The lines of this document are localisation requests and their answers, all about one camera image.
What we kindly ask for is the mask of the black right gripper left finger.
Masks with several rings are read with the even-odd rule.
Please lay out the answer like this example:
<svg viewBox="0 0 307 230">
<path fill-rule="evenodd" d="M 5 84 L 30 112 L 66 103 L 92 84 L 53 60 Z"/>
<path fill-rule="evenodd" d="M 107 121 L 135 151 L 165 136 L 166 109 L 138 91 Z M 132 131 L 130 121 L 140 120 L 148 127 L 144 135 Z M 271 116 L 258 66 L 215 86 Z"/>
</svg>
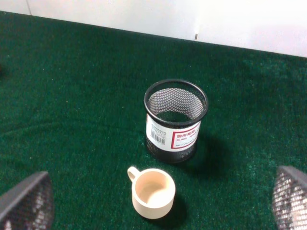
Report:
<svg viewBox="0 0 307 230">
<path fill-rule="evenodd" d="M 36 172 L 0 197 L 2 230 L 49 230 L 53 223 L 53 189 L 47 171 Z"/>
</svg>

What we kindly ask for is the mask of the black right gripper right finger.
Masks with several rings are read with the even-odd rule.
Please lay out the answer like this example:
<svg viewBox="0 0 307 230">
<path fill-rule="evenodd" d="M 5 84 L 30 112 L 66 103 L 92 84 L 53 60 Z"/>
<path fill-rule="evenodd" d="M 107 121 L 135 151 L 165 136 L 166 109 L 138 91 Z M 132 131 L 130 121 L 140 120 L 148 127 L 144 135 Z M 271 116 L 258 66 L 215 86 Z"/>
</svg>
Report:
<svg viewBox="0 0 307 230">
<path fill-rule="evenodd" d="M 307 228 L 307 175 L 293 166 L 277 169 L 272 212 L 279 230 Z"/>
</svg>

